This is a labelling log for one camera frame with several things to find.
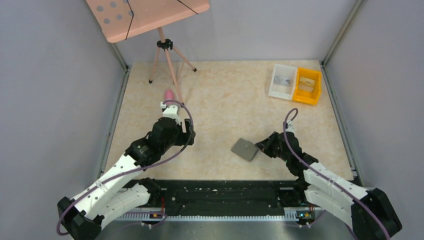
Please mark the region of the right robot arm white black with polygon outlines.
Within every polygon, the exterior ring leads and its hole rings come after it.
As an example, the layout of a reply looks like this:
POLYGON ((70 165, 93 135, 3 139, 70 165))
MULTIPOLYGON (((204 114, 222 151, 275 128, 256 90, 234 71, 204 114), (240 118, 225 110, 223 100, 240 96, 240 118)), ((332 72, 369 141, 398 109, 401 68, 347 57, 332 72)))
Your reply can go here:
POLYGON ((293 132, 273 132, 255 146, 270 158, 280 158, 296 176, 293 200, 316 205, 341 220, 358 240, 389 240, 403 225, 387 194, 356 185, 331 172, 304 152, 293 132))

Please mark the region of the grey-green leather card holder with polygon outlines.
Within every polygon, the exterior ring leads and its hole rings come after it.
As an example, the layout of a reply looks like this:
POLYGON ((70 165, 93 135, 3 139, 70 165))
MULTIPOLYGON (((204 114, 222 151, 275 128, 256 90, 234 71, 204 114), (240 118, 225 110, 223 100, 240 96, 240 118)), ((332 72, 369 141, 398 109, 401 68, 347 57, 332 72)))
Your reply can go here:
POLYGON ((239 138, 232 146, 231 152, 242 159, 251 162, 259 152, 259 149, 253 142, 244 138, 239 138))

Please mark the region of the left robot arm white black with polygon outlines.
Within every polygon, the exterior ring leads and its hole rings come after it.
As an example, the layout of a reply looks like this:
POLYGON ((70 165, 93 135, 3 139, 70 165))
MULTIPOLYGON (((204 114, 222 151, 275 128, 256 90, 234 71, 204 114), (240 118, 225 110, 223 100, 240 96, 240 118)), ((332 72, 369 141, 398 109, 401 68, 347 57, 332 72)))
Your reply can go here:
POLYGON ((122 188, 142 171, 163 165, 194 144, 196 133, 190 116, 159 118, 144 137, 134 140, 118 161, 81 193, 57 203, 56 233, 74 240, 94 240, 114 220, 143 205, 160 202, 160 186, 143 178, 126 191, 122 188))

